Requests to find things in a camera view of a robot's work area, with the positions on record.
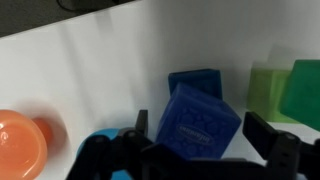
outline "light green block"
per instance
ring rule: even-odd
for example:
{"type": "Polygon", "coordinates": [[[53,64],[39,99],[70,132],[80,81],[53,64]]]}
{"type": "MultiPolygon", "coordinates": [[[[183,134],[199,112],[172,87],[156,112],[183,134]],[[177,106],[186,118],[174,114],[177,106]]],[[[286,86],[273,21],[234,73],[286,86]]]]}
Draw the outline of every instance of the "light green block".
{"type": "Polygon", "coordinates": [[[297,60],[281,112],[320,131],[320,60],[297,60]]]}
{"type": "Polygon", "coordinates": [[[298,123],[280,113],[280,104],[290,71],[253,68],[247,108],[269,122],[298,123]]]}

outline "navy blue cube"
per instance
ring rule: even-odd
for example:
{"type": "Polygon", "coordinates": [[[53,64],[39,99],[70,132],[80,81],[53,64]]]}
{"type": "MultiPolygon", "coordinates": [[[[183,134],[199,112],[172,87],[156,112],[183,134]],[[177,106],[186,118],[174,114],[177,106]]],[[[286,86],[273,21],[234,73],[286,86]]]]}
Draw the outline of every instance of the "navy blue cube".
{"type": "Polygon", "coordinates": [[[199,89],[216,98],[222,99],[221,77],[219,70],[203,69],[171,73],[168,77],[170,94],[173,93],[179,82],[199,89]]]}
{"type": "Polygon", "coordinates": [[[161,118],[156,142],[185,159],[220,159],[240,123],[222,100],[179,83],[161,118]]]}

